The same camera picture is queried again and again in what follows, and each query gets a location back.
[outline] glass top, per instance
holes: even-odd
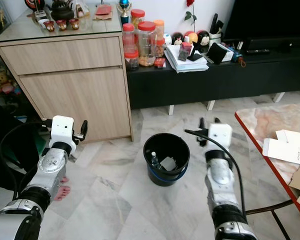
[[[88,4],[90,15],[79,18],[78,30],[73,30],[71,25],[67,24],[66,30],[60,31],[54,22],[54,32],[49,32],[35,23],[33,11],[28,9],[0,34],[0,42],[121,32],[121,21],[117,7],[114,4],[111,6],[111,19],[93,20],[96,7],[94,4]]]

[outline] tv remote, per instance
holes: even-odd
[[[269,49],[257,49],[257,50],[247,50],[245,51],[246,54],[269,54]]]

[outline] marble floor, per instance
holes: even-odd
[[[300,103],[300,91],[287,92],[279,103],[273,95],[218,100],[213,111],[206,102],[132,111],[134,142],[128,138],[81,144],[67,164],[70,194],[46,211],[40,240],[212,240],[214,226],[207,205],[203,149],[194,136],[199,118],[218,117],[233,128],[230,152],[244,184],[246,209],[277,204],[289,197],[245,134],[234,113],[244,108]],[[189,167],[176,184],[160,187],[147,176],[143,145],[152,135],[172,133],[190,149]],[[0,188],[0,208],[12,192]],[[292,240],[300,240],[300,214],[294,205],[277,211]],[[282,240],[270,213],[248,216],[260,240]]]

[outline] white wall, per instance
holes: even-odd
[[[3,0],[14,21],[22,14],[27,6],[24,0]],[[86,3],[100,4],[101,0],[85,0]],[[117,3],[118,1],[104,0],[105,3]],[[145,11],[145,20],[153,21],[162,19],[165,22],[165,32],[172,34],[174,32],[185,33],[194,30],[191,20],[184,21],[186,11],[193,13],[192,6],[187,7],[186,0],[130,0],[132,8]],[[226,29],[232,7],[235,0],[195,0],[194,13],[197,17],[195,30],[210,30],[214,14],[218,14],[218,20],[225,23],[223,30]]]

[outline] cabinet drawer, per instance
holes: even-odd
[[[1,49],[18,75],[122,65],[118,37],[33,43]]]
[[[87,120],[87,141],[131,135],[122,68],[42,73],[20,80],[44,118],[72,117],[77,132]]]

